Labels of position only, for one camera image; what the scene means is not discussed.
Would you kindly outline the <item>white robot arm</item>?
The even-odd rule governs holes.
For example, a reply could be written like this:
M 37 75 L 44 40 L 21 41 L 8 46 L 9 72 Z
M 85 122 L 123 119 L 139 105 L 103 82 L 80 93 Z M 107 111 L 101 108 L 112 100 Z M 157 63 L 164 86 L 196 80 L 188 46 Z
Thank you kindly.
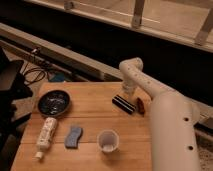
M 201 171 L 194 124 L 198 107 L 186 96 L 142 72 L 140 58 L 119 64 L 123 91 L 132 96 L 136 87 L 151 98 L 149 106 L 152 171 Z

